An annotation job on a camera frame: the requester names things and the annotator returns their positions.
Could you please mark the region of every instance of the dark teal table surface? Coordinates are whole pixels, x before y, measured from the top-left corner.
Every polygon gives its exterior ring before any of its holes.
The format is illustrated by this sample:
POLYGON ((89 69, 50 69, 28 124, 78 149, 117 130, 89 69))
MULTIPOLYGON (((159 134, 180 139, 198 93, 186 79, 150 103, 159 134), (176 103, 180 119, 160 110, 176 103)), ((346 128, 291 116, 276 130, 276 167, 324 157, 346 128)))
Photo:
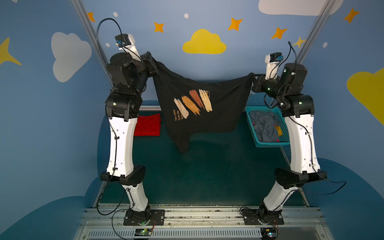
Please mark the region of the dark teal table surface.
MULTIPOLYGON (((134 137, 133 162, 146 167, 143 184, 151 204, 258 206, 275 183, 275 168, 287 167, 280 148, 255 146, 245 113, 232 132, 192 135, 184 154, 163 119, 159 137, 134 137)), ((121 185, 109 183, 101 203, 119 203, 122 194, 121 185)), ((126 196, 123 203, 129 203, 126 196)), ((299 192, 285 204, 303 205, 299 192)))

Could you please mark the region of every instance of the white cloud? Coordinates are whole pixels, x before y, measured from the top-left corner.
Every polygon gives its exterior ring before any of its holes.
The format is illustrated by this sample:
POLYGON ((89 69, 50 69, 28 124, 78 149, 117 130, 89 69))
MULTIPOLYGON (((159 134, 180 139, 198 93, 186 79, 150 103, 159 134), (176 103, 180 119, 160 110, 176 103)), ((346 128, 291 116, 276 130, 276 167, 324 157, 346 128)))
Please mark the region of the white cloud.
POLYGON ((54 33, 51 40, 53 74, 59 82, 68 81, 91 57, 91 45, 76 34, 54 33))
MULTIPOLYGON (((303 15, 317 16, 326 0, 260 0, 259 10, 271 15, 303 15)), ((331 14, 336 12, 343 0, 336 0, 331 9, 331 14)))

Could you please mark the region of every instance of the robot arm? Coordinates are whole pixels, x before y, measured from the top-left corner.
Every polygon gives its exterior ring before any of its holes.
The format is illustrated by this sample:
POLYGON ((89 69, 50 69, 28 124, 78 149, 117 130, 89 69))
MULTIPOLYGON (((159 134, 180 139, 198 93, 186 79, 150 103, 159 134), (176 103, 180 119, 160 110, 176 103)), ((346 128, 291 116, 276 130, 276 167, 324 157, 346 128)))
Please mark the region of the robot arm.
POLYGON ((118 181, 126 190, 131 205, 124 225, 146 225, 151 210, 142 185, 145 167, 133 164, 132 144, 142 103, 141 94, 147 79, 156 76, 157 70, 149 52, 139 57, 132 35, 122 34, 115 38, 125 52, 113 55, 107 65, 114 85, 106 100, 111 151, 107 170, 100 174, 100 179, 118 181))
POLYGON ((320 170, 316 158, 313 100, 309 95, 301 94, 306 68, 287 63, 280 78, 269 78, 270 73, 267 67, 266 76, 257 75, 252 90, 256 93, 265 92, 276 99, 274 107, 281 109, 290 136, 291 165, 290 169, 275 169, 275 184, 260 204, 257 215, 261 224, 277 221, 281 225, 284 224, 281 210, 291 194, 307 182, 326 179, 327 174, 320 170))

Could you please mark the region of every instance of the yellow star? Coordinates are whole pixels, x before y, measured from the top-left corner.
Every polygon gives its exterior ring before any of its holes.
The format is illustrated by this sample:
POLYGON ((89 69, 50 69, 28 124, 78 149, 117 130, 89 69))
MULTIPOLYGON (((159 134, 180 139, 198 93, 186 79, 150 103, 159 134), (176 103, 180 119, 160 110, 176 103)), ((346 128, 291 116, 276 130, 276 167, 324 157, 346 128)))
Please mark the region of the yellow star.
POLYGON ((349 23, 352 22, 352 19, 357 15, 359 14, 360 12, 356 12, 355 10, 352 10, 349 12, 349 14, 343 19, 343 20, 348 20, 349 23))
POLYGON ((12 57, 8 53, 8 46, 9 46, 9 38, 7 38, 1 45, 0 45, 0 65, 3 62, 9 61, 16 63, 17 65, 21 65, 19 61, 17 61, 14 57, 12 57))
POLYGON ((236 31, 238 31, 239 30, 239 25, 240 25, 241 21, 243 21, 243 20, 242 19, 235 20, 234 18, 231 18, 231 20, 232 20, 232 23, 229 26, 228 30, 235 29, 236 31))
POLYGON ((163 32, 163 26, 164 26, 164 23, 162 23, 162 24, 155 23, 155 32, 160 31, 160 32, 164 33, 163 32))
POLYGON ((299 48, 300 48, 301 44, 302 44, 304 41, 305 41, 305 39, 304 39, 304 40, 301 40, 301 38, 300 38, 300 36, 299 36, 299 40, 298 40, 294 45, 298 45, 299 48))
POLYGON ((89 20, 93 21, 94 23, 96 22, 95 19, 93 18, 93 12, 88 13, 89 20))
POLYGON ((271 39, 274 39, 274 38, 279 38, 281 39, 281 37, 283 36, 283 33, 287 30, 286 29, 280 29, 280 28, 276 28, 276 33, 275 35, 271 38, 271 39))

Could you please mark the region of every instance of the gray clothing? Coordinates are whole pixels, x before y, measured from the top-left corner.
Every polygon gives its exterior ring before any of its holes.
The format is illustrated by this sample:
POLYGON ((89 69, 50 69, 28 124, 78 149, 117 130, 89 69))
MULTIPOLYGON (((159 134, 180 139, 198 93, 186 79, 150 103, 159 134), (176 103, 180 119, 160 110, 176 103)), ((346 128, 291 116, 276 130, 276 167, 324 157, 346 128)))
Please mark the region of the gray clothing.
POLYGON ((274 112, 252 111, 249 113, 249 116, 251 117, 257 139, 260 142, 277 142, 279 133, 275 125, 280 126, 280 123, 276 120, 274 112))

